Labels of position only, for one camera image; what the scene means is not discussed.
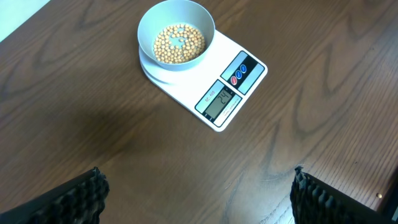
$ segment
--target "white bowl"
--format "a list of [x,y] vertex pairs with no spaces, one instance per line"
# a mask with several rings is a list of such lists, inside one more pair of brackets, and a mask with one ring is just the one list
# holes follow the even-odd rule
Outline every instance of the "white bowl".
[[[185,63],[160,62],[154,53],[155,39],[164,28],[177,24],[189,24],[200,30],[205,37],[205,51],[199,57]],[[138,25],[137,36],[141,49],[148,57],[167,70],[181,71],[192,68],[203,60],[211,46],[215,30],[214,20],[203,6],[188,0],[168,0],[156,4],[144,14]],[[178,39],[173,39],[173,44],[182,45]]]

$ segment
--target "brown table surface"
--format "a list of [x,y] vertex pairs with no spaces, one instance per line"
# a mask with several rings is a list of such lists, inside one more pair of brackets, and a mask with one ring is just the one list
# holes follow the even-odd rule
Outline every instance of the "brown table surface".
[[269,67],[221,133],[141,70],[156,2],[52,0],[0,43],[0,212],[94,166],[102,223],[293,223],[298,164],[380,207],[398,165],[398,1],[199,1]]

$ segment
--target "scale button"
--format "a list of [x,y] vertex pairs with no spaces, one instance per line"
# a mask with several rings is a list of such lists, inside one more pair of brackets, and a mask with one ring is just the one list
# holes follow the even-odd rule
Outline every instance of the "scale button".
[[238,80],[236,79],[235,76],[231,77],[231,83],[232,83],[232,85],[236,85],[238,83]]
[[238,78],[238,79],[241,79],[242,78],[242,72],[241,71],[236,71],[235,72],[235,76],[236,76],[236,78]]
[[242,73],[246,73],[248,71],[248,69],[246,68],[245,65],[241,65],[241,71],[242,71]]

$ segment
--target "scale platform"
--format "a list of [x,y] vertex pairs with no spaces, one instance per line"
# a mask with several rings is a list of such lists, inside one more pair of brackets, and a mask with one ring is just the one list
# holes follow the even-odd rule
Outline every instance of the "scale platform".
[[267,66],[216,30],[204,59],[173,72],[160,67],[140,48],[149,80],[215,131],[223,131],[267,75]]

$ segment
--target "button panel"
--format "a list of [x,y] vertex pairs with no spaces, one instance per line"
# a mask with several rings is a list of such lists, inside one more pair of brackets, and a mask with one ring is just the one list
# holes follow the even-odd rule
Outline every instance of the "button panel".
[[221,77],[245,95],[264,70],[265,68],[254,58],[241,51],[221,74]]

